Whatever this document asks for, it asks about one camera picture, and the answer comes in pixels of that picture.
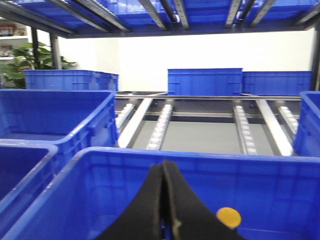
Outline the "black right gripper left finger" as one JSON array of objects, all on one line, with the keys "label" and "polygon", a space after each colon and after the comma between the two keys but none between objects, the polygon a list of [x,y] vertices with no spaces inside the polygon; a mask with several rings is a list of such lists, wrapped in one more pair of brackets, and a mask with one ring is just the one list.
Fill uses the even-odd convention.
[{"label": "black right gripper left finger", "polygon": [[163,167],[153,164],[130,204],[97,240],[159,240]]}]

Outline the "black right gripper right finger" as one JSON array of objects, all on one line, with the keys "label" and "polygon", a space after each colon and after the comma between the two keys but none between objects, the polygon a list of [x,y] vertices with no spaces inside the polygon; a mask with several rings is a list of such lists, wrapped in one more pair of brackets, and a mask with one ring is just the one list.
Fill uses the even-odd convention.
[{"label": "black right gripper right finger", "polygon": [[162,169],[162,217],[171,240],[243,239],[204,204],[174,161],[164,159]]}]

